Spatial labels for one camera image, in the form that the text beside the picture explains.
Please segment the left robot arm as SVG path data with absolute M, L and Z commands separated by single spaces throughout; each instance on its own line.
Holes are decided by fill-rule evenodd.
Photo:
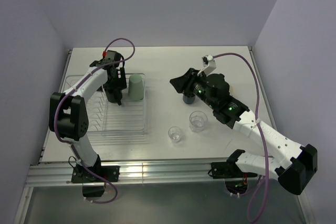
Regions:
M 108 102 L 122 104 L 122 90 L 127 87 L 123 60 L 124 56 L 116 51 L 103 52 L 103 58 L 92 62 L 72 87 L 50 97 L 49 129 L 55 132 L 60 142 L 70 145 L 77 164 L 85 167 L 84 177 L 91 182 L 101 178 L 102 168 L 100 157 L 87 136 L 89 118 L 86 105 L 98 91 L 105 92 Z

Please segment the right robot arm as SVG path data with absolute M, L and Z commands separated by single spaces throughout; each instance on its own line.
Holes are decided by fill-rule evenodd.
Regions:
M 206 76 L 190 68 L 184 75 L 171 79 L 170 84 L 177 93 L 198 97 L 213 110 L 219 122 L 267 149 L 263 156 L 237 149 L 225 162 L 212 163 L 214 179 L 262 175 L 277 180 L 294 195 L 303 192 L 318 169 L 318 151 L 314 146 L 294 142 L 256 118 L 248 106 L 230 95 L 223 74 Z

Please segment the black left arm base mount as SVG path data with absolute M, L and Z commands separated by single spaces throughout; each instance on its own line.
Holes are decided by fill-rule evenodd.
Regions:
M 96 204 L 112 202 L 117 198 L 118 190 L 113 183 L 119 180 L 120 166 L 94 166 L 85 169 L 81 165 L 73 167 L 71 183 L 82 184 L 82 195 L 86 200 Z M 107 186 L 114 189 L 114 196 L 110 200 L 98 200 L 106 192 Z

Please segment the black mug cream interior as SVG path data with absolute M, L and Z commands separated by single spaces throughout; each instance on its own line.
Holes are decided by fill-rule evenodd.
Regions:
M 120 89 L 105 90 L 107 99 L 110 103 L 116 103 L 117 105 L 122 105 L 122 92 Z

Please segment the light green plastic cup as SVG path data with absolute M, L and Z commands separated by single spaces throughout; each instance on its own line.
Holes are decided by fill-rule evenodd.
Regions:
M 144 84 L 141 75 L 134 73 L 129 76 L 128 96 L 133 101 L 141 101 L 144 98 Z

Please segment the dark green mug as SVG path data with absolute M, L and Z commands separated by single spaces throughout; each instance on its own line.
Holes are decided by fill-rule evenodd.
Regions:
M 234 95 L 234 88 L 233 88 L 233 86 L 229 86 L 229 93 L 230 93 L 230 95 Z

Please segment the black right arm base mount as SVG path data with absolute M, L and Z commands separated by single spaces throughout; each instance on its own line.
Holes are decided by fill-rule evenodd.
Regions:
M 254 178 L 256 173 L 242 172 L 238 166 L 230 162 L 212 162 L 208 176 L 213 179 Z

